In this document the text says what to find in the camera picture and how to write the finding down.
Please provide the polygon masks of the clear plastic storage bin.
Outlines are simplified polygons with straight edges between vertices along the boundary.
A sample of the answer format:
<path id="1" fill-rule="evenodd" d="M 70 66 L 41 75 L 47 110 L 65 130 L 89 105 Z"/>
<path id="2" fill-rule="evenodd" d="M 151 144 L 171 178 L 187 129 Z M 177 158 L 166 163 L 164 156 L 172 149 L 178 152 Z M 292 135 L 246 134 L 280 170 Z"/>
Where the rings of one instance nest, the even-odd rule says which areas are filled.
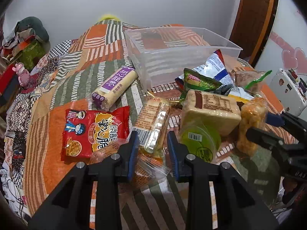
<path id="1" fill-rule="evenodd" d="M 217 49 L 225 64 L 234 64 L 242 48 L 205 28 L 166 26 L 125 31 L 129 58 L 142 89 L 175 81 L 185 68 L 197 67 Z"/>

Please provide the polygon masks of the brown wooden door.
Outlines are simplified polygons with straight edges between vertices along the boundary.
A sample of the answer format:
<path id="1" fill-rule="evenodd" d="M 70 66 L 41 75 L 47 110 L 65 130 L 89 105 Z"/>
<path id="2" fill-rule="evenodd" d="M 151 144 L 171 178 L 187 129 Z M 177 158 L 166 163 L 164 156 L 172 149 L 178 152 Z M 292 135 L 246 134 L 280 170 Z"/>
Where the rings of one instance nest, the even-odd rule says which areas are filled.
<path id="1" fill-rule="evenodd" d="M 240 0 L 230 41 L 242 48 L 239 58 L 255 67 L 277 12 L 278 0 Z"/>

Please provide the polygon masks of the orange clear biscuit pack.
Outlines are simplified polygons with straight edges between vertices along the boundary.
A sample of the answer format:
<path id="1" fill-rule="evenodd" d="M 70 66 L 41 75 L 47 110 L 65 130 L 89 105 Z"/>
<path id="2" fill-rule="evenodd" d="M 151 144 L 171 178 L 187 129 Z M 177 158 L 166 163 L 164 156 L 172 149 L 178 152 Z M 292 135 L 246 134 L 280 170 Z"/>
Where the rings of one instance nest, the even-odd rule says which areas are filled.
<path id="1" fill-rule="evenodd" d="M 149 155 L 156 154 L 162 147 L 170 110 L 171 103 L 168 100 L 150 97 L 133 124 L 132 131 L 137 132 L 140 147 Z"/>

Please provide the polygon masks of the square toast bread pack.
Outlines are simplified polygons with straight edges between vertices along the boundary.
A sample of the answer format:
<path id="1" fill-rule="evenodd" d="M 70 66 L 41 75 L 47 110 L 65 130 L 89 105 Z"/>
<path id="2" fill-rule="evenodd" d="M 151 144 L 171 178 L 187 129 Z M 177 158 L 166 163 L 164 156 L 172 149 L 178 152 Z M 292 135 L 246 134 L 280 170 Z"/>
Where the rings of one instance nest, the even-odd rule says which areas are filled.
<path id="1" fill-rule="evenodd" d="M 234 98 L 205 91 L 189 90 L 181 113 L 181 126 L 204 124 L 220 136 L 229 135 L 240 123 L 241 114 Z"/>

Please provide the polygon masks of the yellow pillow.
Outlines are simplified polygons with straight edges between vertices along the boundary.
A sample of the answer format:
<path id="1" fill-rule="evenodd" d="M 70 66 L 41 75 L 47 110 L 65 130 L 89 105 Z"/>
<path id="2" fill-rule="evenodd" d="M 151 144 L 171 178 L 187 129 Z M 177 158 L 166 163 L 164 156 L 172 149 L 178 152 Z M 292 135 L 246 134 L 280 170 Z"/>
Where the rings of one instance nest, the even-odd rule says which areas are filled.
<path id="1" fill-rule="evenodd" d="M 105 15 L 101 16 L 99 21 L 103 21 L 103 20 L 120 21 L 120 19 L 118 17 L 116 17 L 115 15 L 112 15 L 112 14 L 105 14 Z"/>

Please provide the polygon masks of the yellow white snack bag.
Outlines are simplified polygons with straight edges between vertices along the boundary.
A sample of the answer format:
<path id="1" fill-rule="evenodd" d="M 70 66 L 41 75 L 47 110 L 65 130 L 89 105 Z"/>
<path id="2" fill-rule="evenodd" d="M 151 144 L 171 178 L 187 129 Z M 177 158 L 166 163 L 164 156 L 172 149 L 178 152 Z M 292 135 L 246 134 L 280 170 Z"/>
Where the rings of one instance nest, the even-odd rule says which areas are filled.
<path id="1" fill-rule="evenodd" d="M 228 96 L 234 98 L 237 102 L 242 102 L 244 104 L 254 98 L 254 96 L 250 95 L 241 87 L 232 87 Z"/>

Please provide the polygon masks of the pink toy figure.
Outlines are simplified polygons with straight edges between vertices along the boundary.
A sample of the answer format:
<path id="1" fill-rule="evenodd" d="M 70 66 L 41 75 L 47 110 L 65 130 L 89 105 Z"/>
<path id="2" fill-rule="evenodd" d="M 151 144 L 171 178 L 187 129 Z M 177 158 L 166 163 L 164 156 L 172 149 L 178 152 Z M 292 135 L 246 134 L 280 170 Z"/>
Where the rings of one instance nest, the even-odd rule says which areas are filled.
<path id="1" fill-rule="evenodd" d="M 18 81 L 19 81 L 20 86 L 21 87 L 27 86 L 30 80 L 30 73 L 24 67 L 24 64 L 22 64 L 21 62 L 16 63 L 12 69 L 18 76 Z"/>

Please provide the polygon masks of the clear bag orange snack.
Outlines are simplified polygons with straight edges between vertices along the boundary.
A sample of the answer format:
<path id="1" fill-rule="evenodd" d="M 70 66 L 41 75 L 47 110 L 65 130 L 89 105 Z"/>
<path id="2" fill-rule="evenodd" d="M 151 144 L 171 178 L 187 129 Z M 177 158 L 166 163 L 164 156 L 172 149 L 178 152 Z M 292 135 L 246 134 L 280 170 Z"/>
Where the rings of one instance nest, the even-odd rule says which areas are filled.
<path id="1" fill-rule="evenodd" d="M 128 141 L 124 139 L 117 139 L 110 142 L 103 149 L 93 152 L 89 164 L 98 163 L 104 160 L 111 154 L 115 154 L 121 144 L 126 144 Z M 139 152 L 137 163 L 135 166 L 135 173 L 133 179 L 129 184 L 123 183 L 119 185 L 119 193 L 126 193 L 128 191 L 143 190 L 145 186 L 152 185 L 170 173 L 170 168 L 165 166 L 159 160 L 148 157 L 142 152 Z"/>

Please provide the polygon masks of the green box with clutter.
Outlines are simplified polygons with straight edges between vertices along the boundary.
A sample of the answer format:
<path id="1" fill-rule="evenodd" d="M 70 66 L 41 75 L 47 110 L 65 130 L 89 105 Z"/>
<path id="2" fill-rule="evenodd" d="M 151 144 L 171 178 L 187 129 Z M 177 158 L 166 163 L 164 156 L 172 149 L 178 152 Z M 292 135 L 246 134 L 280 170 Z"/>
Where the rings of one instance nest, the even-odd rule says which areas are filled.
<path id="1" fill-rule="evenodd" d="M 15 36 L 1 47 L 1 57 L 7 65 L 21 62 L 29 72 L 45 54 L 43 42 L 32 28 L 16 32 Z"/>

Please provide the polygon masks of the patchwork striped bed cover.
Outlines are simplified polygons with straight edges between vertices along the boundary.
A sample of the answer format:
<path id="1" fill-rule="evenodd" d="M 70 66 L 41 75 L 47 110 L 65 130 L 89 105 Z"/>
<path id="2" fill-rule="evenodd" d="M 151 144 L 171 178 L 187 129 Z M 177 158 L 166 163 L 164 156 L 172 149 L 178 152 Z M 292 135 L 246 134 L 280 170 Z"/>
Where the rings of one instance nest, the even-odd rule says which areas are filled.
<path id="1" fill-rule="evenodd" d="M 158 28 L 154 33 L 162 37 L 167 47 L 230 46 L 221 36 L 208 30 Z M 60 160 L 64 114 L 68 108 L 91 109 L 89 95 L 113 72 L 123 65 L 132 67 L 128 55 L 125 30 L 136 26 L 115 20 L 103 20 L 89 28 L 79 39 L 67 40 L 55 46 L 37 71 L 38 85 L 28 93 L 17 95 L 7 114 L 5 136 L 5 162 L 1 178 L 8 192 L 23 201 L 10 206 L 18 215 L 32 216 L 43 200 L 61 181 L 74 163 Z M 139 80 L 116 101 L 111 110 L 130 106 L 129 127 L 135 122 L 143 104 L 145 92 Z M 17 148 L 13 131 L 22 132 L 21 146 L 26 147 L 24 160 L 13 161 L 13 147 Z M 281 177 L 277 163 L 265 149 L 258 149 L 251 161 L 239 161 L 234 154 L 226 157 L 244 179 L 258 185 L 265 203 L 272 207 L 280 190 Z M 153 180 L 139 190 L 120 195 L 121 222 L 123 229 L 184 229 L 187 209 L 187 184 L 177 184 L 172 175 L 159 181 Z"/>

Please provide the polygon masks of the brown bread bag green tie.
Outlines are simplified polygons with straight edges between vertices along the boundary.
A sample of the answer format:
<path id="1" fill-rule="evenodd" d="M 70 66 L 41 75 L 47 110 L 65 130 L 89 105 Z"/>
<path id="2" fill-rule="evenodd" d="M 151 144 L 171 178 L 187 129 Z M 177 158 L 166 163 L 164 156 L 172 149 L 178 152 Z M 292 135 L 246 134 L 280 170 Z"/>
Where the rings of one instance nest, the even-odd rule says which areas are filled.
<path id="1" fill-rule="evenodd" d="M 272 73 L 269 71 L 235 71 L 233 80 L 236 87 L 243 88 L 250 94 L 256 94 L 261 91 L 264 80 Z"/>

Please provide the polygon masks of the green lid round container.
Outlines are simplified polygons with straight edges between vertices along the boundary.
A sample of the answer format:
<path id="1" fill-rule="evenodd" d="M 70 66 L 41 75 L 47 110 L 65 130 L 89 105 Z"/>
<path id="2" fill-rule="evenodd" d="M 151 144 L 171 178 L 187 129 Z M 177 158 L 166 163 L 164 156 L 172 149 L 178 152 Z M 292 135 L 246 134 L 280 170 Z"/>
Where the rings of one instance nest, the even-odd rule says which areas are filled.
<path id="1" fill-rule="evenodd" d="M 187 146 L 191 154 L 212 163 L 215 162 L 216 153 L 221 145 L 221 137 L 211 126 L 188 124 L 180 129 L 179 142 Z"/>

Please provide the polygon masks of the orange puffed snack bag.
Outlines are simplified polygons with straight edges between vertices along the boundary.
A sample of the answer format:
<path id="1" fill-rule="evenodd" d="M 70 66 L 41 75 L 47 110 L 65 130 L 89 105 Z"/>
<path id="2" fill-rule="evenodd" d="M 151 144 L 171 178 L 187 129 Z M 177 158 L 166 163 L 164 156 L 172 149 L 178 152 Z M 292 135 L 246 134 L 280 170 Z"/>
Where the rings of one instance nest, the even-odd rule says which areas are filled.
<path id="1" fill-rule="evenodd" d="M 250 127 L 264 129 L 267 112 L 266 99 L 261 97 L 256 97 L 241 107 L 241 121 L 236 144 L 240 152 L 250 157 L 255 154 L 257 144 L 247 139 L 246 132 Z"/>

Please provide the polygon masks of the white appliance with stickers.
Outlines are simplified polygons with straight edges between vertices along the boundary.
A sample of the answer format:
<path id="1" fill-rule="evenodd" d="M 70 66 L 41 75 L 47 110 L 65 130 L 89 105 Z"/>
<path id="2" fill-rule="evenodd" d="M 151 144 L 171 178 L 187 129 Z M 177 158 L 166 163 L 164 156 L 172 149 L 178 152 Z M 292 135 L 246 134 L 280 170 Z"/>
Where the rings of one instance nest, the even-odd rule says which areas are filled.
<path id="1" fill-rule="evenodd" d="M 286 112 L 300 116 L 306 108 L 306 98 L 288 71 L 279 69 L 272 78 L 269 87 Z"/>

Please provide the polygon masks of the purple label cake roll pack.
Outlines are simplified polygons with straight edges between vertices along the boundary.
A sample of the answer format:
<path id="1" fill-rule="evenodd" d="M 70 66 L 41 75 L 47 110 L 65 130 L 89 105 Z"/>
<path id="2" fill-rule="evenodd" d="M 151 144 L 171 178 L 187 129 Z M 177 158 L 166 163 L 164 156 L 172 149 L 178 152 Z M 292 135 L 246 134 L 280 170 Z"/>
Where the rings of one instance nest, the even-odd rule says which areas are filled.
<path id="1" fill-rule="evenodd" d="M 120 67 L 93 91 L 93 103 L 98 109 L 109 111 L 137 77 L 138 74 L 132 67 Z"/>

